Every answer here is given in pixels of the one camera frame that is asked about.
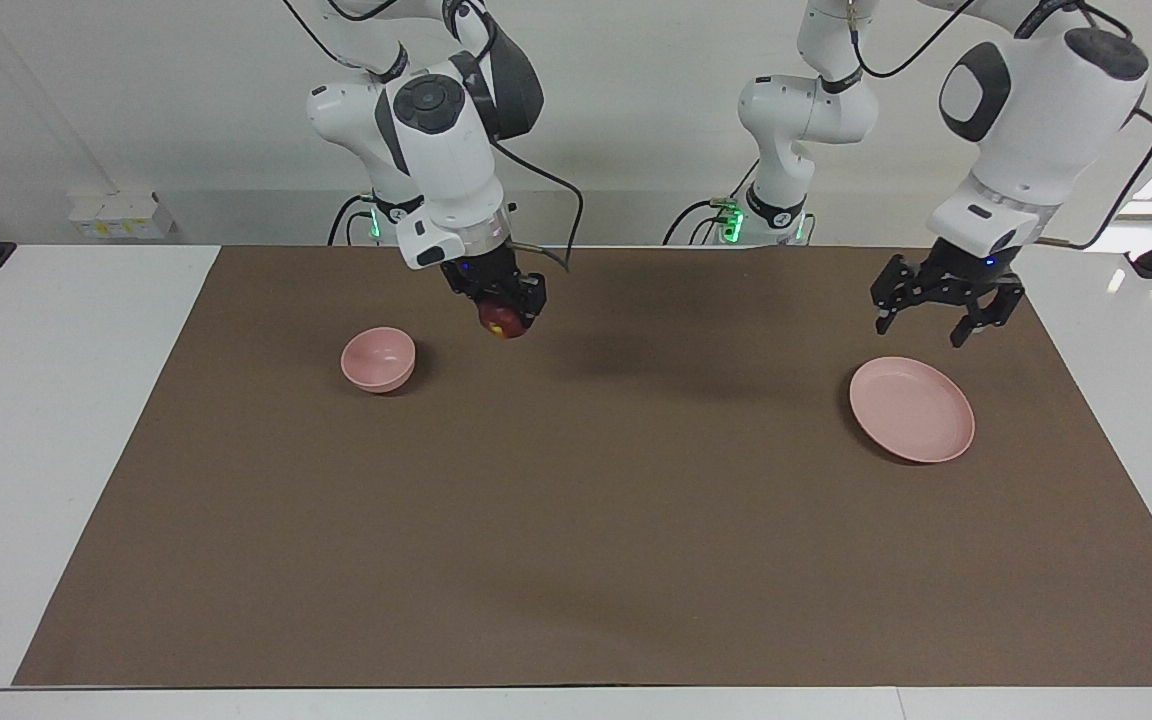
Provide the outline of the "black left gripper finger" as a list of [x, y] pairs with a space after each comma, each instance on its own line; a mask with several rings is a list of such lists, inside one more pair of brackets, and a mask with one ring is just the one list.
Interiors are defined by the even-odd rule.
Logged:
[[952, 346], [963, 347], [969, 338], [987, 327], [1002, 327], [1009, 323], [1011, 311], [1024, 297], [1025, 288], [1021, 282], [998, 282], [969, 288], [957, 300], [957, 305], [964, 306], [965, 314], [952, 329]]
[[877, 311], [876, 332], [886, 334], [890, 331], [896, 314], [908, 306], [922, 304], [918, 297], [937, 285], [938, 272], [932, 265], [909, 263], [904, 255], [893, 255], [870, 285], [870, 301]]

